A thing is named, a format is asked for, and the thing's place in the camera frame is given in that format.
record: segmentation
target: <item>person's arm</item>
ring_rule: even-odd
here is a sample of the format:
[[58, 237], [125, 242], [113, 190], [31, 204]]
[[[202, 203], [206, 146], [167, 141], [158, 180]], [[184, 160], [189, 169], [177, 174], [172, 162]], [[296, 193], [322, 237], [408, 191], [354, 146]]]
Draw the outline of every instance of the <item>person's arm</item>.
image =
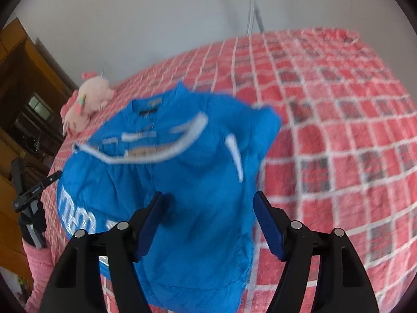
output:
[[37, 250], [24, 239], [22, 241], [33, 278], [33, 291], [24, 309], [28, 313], [38, 313], [43, 293], [54, 268], [52, 254], [49, 244], [47, 244], [46, 248]]

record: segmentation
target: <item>blue shirt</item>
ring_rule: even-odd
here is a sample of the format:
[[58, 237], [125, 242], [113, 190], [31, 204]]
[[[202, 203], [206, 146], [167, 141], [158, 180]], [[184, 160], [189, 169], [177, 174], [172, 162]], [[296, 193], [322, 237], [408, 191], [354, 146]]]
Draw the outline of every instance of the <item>blue shirt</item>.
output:
[[[103, 232], [155, 192], [171, 194], [149, 253], [135, 264], [148, 302], [177, 313], [235, 312], [252, 265], [256, 175], [279, 128], [270, 108], [181, 83], [132, 100], [76, 145], [58, 184], [60, 220], [68, 237]], [[109, 278], [105, 263], [101, 271]]]

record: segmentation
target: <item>stuffed animal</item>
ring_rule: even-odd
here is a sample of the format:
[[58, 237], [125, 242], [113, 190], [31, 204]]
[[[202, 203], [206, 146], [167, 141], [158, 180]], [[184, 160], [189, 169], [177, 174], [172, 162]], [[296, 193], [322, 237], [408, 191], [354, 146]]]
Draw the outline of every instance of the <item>stuffed animal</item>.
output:
[[103, 110], [113, 98], [115, 91], [110, 83], [96, 72], [84, 73], [86, 80], [77, 91], [72, 93], [67, 103], [61, 108], [63, 123], [62, 135], [71, 137], [74, 133], [82, 132], [90, 123], [90, 117]]

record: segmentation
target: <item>red plaid bedsheet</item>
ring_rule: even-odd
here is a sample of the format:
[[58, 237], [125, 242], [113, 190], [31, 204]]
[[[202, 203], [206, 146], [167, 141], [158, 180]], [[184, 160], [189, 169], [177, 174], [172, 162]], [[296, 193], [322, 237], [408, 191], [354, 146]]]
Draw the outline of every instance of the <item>red plaid bedsheet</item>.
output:
[[[179, 80], [195, 91], [275, 109], [283, 127], [262, 163], [259, 188], [312, 230], [344, 228], [381, 312], [388, 312], [417, 271], [417, 112], [375, 52], [355, 32], [323, 28], [256, 34], [191, 50], [116, 86], [113, 102], [91, 126], [65, 140], [52, 170], [63, 168], [73, 142], [87, 141], [129, 100], [161, 93]], [[56, 184], [42, 201], [56, 262], [67, 243]], [[264, 313], [283, 270], [258, 225], [254, 240], [239, 313]], [[311, 308], [317, 273], [314, 257], [302, 312]], [[111, 283], [102, 280], [108, 310], [116, 313]]]

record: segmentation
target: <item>metal screw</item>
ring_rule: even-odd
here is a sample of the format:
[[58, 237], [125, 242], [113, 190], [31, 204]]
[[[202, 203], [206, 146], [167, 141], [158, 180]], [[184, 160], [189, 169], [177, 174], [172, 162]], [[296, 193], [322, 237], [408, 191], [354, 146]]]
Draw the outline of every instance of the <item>metal screw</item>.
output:
[[119, 223], [117, 224], [117, 229], [118, 229], [118, 230], [121, 230], [121, 231], [126, 230], [128, 227], [129, 227], [129, 223], [128, 223], [128, 222], [126, 222], [126, 221], [122, 221], [122, 222], [119, 222]]
[[85, 230], [78, 230], [76, 231], [76, 233], [74, 234], [74, 236], [76, 238], [82, 238], [85, 235]]
[[334, 230], [334, 233], [335, 233], [338, 237], [342, 237], [342, 236], [344, 236], [344, 235], [345, 235], [345, 231], [344, 231], [343, 229], [341, 229], [341, 228], [336, 228], [336, 229]]
[[303, 224], [300, 221], [294, 220], [291, 221], [291, 227], [295, 230], [299, 230], [301, 227], [303, 227]]

